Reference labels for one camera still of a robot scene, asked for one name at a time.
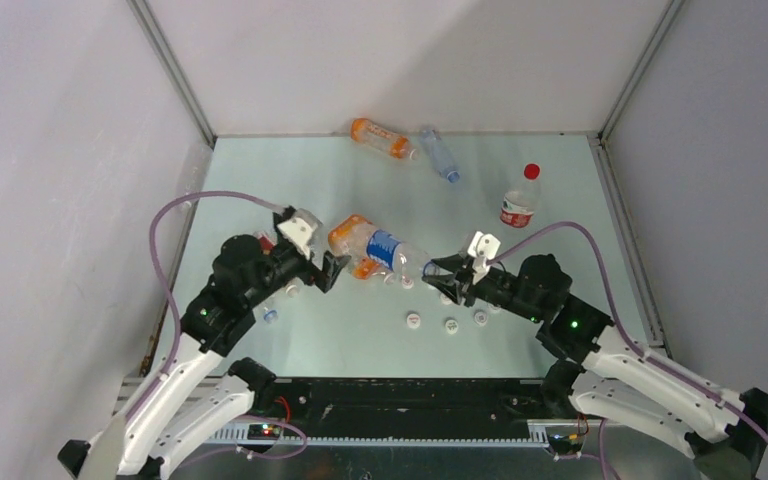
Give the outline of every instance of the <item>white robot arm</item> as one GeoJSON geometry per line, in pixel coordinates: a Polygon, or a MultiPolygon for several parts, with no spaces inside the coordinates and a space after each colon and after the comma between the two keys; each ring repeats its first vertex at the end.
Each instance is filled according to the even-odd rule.
{"type": "Polygon", "coordinates": [[[518,274],[491,268],[498,247],[492,235],[477,232],[462,252],[433,260],[451,273],[423,280],[456,304],[481,299],[542,323],[537,339],[560,364],[543,383],[558,415],[580,412],[628,425],[693,458],[712,480],[754,478],[766,441],[745,420],[768,435],[766,393],[738,394],[624,338],[608,315],[570,294],[572,279],[552,255],[526,258],[518,274]],[[607,392],[602,379],[615,379],[605,380],[607,392]]]}
{"type": "MultiPolygon", "coordinates": [[[[293,279],[327,292],[348,258],[323,256],[313,263],[311,243],[321,223],[310,212],[288,207],[274,215],[278,243],[264,252],[250,235],[228,239],[213,262],[213,275],[186,313],[176,319],[178,342],[139,386],[123,408],[125,431],[117,473],[166,479],[198,445],[252,407],[256,396],[275,376],[251,359],[235,362],[220,389],[169,422],[193,389],[228,356],[254,326],[257,305],[293,279]]],[[[79,477],[93,445],[71,440],[58,459],[79,477]]]]}

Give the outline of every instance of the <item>light green table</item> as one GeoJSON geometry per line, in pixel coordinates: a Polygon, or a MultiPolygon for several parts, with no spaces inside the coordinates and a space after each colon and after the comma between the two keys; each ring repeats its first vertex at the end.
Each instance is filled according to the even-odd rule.
{"type": "MultiPolygon", "coordinates": [[[[502,249],[560,220],[587,227],[607,265],[617,308],[629,332],[644,340],[644,320],[629,279],[588,139],[579,135],[452,135],[444,141],[459,162],[461,182],[439,178],[426,163],[401,165],[347,137],[222,138],[216,144],[205,190],[237,190],[306,208],[330,230],[352,213],[417,244],[432,256],[458,251],[475,230],[491,232],[502,249]],[[525,229],[502,224],[499,209],[508,181],[526,163],[541,166],[543,202],[525,229]]],[[[271,214],[236,199],[198,205],[184,250],[175,298],[183,311],[211,273],[229,237],[270,227],[271,214]]],[[[511,271],[528,255],[553,253],[573,279],[572,292],[607,312],[596,261],[576,231],[551,233],[507,260],[511,271]]],[[[214,372],[249,356],[281,376],[321,377],[533,377],[554,363],[535,340],[538,326],[507,312],[479,327],[476,308],[444,306],[424,284],[411,290],[379,280],[342,276],[323,295],[304,288],[276,305],[280,319],[259,322],[214,372]],[[419,312],[419,329],[406,327],[419,312]],[[455,335],[443,329],[459,323],[455,335]]],[[[480,302],[476,307],[487,310],[480,302]]],[[[155,364],[171,345],[171,317],[163,326],[155,364]]]]}

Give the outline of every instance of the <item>white bracket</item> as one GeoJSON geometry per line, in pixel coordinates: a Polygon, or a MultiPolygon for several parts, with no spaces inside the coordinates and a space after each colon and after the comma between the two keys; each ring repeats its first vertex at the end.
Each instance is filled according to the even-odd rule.
{"type": "Polygon", "coordinates": [[[493,234],[477,231],[472,236],[472,240],[466,248],[466,253],[475,259],[472,262],[472,269],[475,272],[472,276],[473,284],[478,283],[490,271],[487,261],[493,260],[496,257],[500,246],[502,246],[502,242],[494,237],[493,234]]]}
{"type": "Polygon", "coordinates": [[[317,228],[318,225],[311,225],[298,213],[293,214],[289,220],[278,224],[278,230],[308,260],[313,257],[313,253],[310,251],[310,242],[313,239],[313,232],[317,228]]]}

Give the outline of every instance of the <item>red wire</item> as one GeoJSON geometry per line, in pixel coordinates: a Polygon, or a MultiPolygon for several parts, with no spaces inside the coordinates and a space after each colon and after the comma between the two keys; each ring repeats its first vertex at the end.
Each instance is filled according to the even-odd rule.
{"type": "Polygon", "coordinates": [[[284,422],[289,423],[290,419],[292,418],[292,413],[290,412],[290,404],[287,403],[287,399],[284,397],[278,397],[275,399],[275,403],[280,403],[284,406],[284,411],[287,412],[287,418],[284,420],[284,422]]]}
{"type": "Polygon", "coordinates": [[[584,426],[586,427],[584,430],[584,433],[582,435],[587,435],[590,433],[590,423],[587,421],[587,415],[580,415],[579,416],[579,425],[581,425],[581,420],[584,420],[584,426]]]}

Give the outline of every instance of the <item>bottle with red cap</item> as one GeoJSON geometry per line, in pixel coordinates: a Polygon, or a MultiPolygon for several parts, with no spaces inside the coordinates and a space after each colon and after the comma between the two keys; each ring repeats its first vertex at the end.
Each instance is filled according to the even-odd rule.
{"type": "Polygon", "coordinates": [[[499,216],[502,223],[514,228],[528,225],[540,202],[540,180],[537,179],[540,176],[540,167],[529,163],[522,173],[523,177],[505,194],[502,214],[499,216]]]}

